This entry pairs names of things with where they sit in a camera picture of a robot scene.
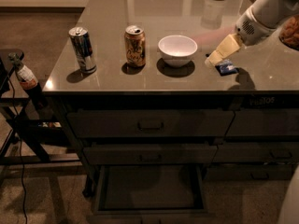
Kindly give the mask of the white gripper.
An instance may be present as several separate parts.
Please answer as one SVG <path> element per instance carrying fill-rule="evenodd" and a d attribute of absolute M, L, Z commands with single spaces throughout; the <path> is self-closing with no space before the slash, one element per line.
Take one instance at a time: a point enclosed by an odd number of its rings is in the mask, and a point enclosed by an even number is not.
<path fill-rule="evenodd" d="M 206 57 L 205 65 L 207 67 L 214 67 L 222 59 L 239 51 L 242 44 L 245 46 L 256 45 L 274 33 L 273 28 L 266 27 L 255 18 L 251 7 L 237 20 L 235 31 L 237 34 L 227 35 L 217 46 L 216 50 Z"/>

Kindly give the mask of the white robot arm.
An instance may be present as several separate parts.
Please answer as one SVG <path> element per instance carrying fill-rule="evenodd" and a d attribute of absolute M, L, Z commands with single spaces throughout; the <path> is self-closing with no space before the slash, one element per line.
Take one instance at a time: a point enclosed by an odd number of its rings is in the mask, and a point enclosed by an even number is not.
<path fill-rule="evenodd" d="M 227 35 L 205 60 L 216 66 L 242 46 L 260 43 L 273 34 L 287 18 L 299 13 L 299 0 L 256 0 L 237 20 L 235 31 Z"/>

